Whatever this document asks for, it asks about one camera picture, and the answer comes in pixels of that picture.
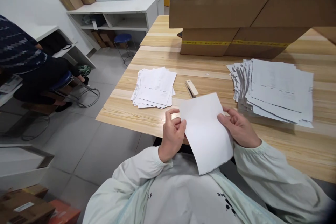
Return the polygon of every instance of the black pants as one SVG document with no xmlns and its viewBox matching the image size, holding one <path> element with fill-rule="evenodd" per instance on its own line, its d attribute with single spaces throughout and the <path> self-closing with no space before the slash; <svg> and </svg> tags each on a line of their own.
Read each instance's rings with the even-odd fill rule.
<svg viewBox="0 0 336 224">
<path fill-rule="evenodd" d="M 67 71 L 73 76 L 80 75 L 79 71 L 67 59 L 48 57 L 40 68 L 22 74 L 22 86 L 14 93 L 14 98 L 20 101 L 35 104 L 54 104 L 53 98 L 40 95 L 56 84 Z"/>
</svg>

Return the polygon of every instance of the person's right hand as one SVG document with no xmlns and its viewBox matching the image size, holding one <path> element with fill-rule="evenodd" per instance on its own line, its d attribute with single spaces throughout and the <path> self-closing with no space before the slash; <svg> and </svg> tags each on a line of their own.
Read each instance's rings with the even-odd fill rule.
<svg viewBox="0 0 336 224">
<path fill-rule="evenodd" d="M 231 117 L 219 114 L 218 121 L 231 133 L 236 142 L 245 148 L 256 148 L 261 145 L 261 140 L 252 128 L 251 123 L 233 108 L 223 107 Z"/>
</svg>

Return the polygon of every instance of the dark sweater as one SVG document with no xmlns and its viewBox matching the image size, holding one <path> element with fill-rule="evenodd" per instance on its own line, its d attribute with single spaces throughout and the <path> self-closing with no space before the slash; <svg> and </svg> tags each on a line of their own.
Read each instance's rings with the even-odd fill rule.
<svg viewBox="0 0 336 224">
<path fill-rule="evenodd" d="M 20 75 L 43 66 L 48 56 L 35 47 L 37 44 L 20 27 L 0 15 L 0 68 Z"/>
</svg>

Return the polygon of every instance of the stack of paper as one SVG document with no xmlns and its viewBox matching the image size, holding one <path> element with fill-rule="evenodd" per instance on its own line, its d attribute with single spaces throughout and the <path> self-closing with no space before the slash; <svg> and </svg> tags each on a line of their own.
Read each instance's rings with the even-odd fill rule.
<svg viewBox="0 0 336 224">
<path fill-rule="evenodd" d="M 238 110 L 313 128 L 313 73 L 293 64 L 257 59 L 227 68 Z"/>
<path fill-rule="evenodd" d="M 187 121 L 185 135 L 196 159 L 200 175 L 211 172 L 233 157 L 230 132 L 218 121 L 223 114 L 217 93 L 211 93 L 180 105 L 181 120 Z"/>
<path fill-rule="evenodd" d="M 134 106 L 139 109 L 157 107 L 160 109 L 172 105 L 175 95 L 173 84 L 176 73 L 165 67 L 152 70 L 142 69 L 138 72 L 138 80 L 131 97 Z"/>
</svg>

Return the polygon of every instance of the wooden table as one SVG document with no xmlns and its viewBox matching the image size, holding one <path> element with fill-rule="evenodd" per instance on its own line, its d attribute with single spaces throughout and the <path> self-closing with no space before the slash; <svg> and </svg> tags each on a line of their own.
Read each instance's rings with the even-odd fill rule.
<svg viewBox="0 0 336 224">
<path fill-rule="evenodd" d="M 159 16 L 126 69 L 116 88 L 97 116 L 98 121 L 162 136 L 167 109 L 138 109 L 130 100 L 138 71 L 166 67 L 176 72 L 173 106 L 189 99 L 185 80 L 190 79 L 200 95 L 217 92 L 222 105 L 237 107 L 233 82 L 225 65 L 242 62 L 242 57 L 181 55 L 182 29 L 168 28 L 169 16 Z M 313 129 L 275 121 L 249 118 L 257 134 L 286 154 L 295 168 L 328 182 L 336 183 L 336 46 L 311 29 L 273 61 L 292 63 L 314 72 Z"/>
</svg>

